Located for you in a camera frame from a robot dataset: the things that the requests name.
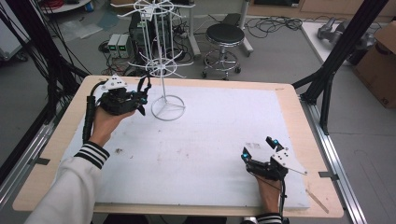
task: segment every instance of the hand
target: hand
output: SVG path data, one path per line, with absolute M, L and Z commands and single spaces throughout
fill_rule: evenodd
M 93 142 L 100 147 L 110 139 L 111 133 L 119 126 L 120 122 L 132 116 L 134 111 L 118 116 L 108 114 L 102 107 L 98 106 L 95 112 L 95 119 L 93 121 L 93 131 L 90 142 Z
M 280 181 L 265 179 L 264 177 L 258 175 L 256 175 L 256 179 L 259 184 L 259 191 L 262 198 L 264 213 L 278 213 L 281 188 Z

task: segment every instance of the white wire stand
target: white wire stand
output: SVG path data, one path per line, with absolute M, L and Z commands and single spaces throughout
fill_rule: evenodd
M 170 31 L 170 39 L 168 43 L 166 40 L 166 30 L 172 28 L 172 19 L 170 15 L 180 17 L 178 14 L 173 12 L 175 7 L 194 7 L 192 6 L 179 6 L 172 4 L 169 0 L 156 1 L 153 0 L 152 3 L 145 0 L 138 0 L 133 4 L 125 5 L 111 5 L 113 7 L 129 7 L 133 6 L 134 10 L 119 15 L 120 17 L 126 17 L 132 13 L 139 12 L 142 21 L 143 37 L 145 42 L 145 55 L 140 53 L 140 56 L 145 61 L 146 65 L 130 63 L 130 65 L 135 67 L 140 67 L 148 71 L 149 75 L 152 77 L 159 77 L 161 79 L 161 85 L 163 87 L 163 95 L 155 100 L 151 105 L 151 112 L 155 118 L 161 120 L 175 120 L 183 116 L 186 106 L 183 100 L 175 95 L 167 95 L 165 91 L 164 78 L 171 75 L 176 75 L 178 77 L 183 77 L 182 75 L 176 73 L 179 66 L 191 65 L 193 63 L 183 63 L 177 64 L 175 59 L 178 58 L 183 52 L 179 52 L 175 55 L 174 45 L 173 45 L 173 32 Z M 154 19 L 155 25 L 155 39 L 150 43 L 149 35 L 149 21 Z M 165 27 L 165 20 L 168 20 L 168 27 Z M 157 55 L 153 53 L 153 45 L 156 42 L 156 47 L 158 50 Z

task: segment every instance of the person's right hand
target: person's right hand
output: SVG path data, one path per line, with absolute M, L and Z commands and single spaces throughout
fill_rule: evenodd
M 256 175 L 264 213 L 279 213 L 280 181 Z

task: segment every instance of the black stool seat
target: black stool seat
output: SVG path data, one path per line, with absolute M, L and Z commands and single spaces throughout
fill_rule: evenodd
M 210 26 L 206 30 L 208 39 L 220 44 L 235 44 L 245 38 L 244 32 L 234 25 L 219 23 Z

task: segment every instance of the wooden table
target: wooden table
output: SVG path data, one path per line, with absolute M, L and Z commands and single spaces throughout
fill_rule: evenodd
M 53 136 L 41 154 L 41 158 L 49 159 L 47 165 L 37 164 L 19 195 L 13 208 L 18 211 L 32 211 L 50 188 L 55 177 L 59 162 L 65 149 L 75 134 L 78 124 L 85 114 L 86 96 L 94 84 L 108 77 L 86 77 L 75 98 L 67 108 Z M 136 83 L 134 77 L 123 77 L 128 83 Z M 152 79 L 152 84 L 161 85 L 158 78 Z M 283 118 L 286 122 L 290 141 L 297 159 L 309 171 L 304 176 L 304 185 L 310 202 L 308 209 L 285 209 L 285 217 L 341 217 L 344 214 L 337 193 L 330 178 L 321 178 L 318 172 L 327 171 L 321 158 L 314 135 L 309 127 L 304 111 L 294 88 L 290 84 L 233 82 L 197 79 L 166 79 L 166 85 L 183 87 L 216 87 L 231 89 L 268 90 L 276 93 Z M 206 216 L 238 216 L 250 217 L 261 212 L 259 207 L 222 207 L 222 206 L 173 206 L 158 204 L 122 204 L 97 203 L 94 208 L 97 213 L 135 213 L 163 215 L 206 215 Z

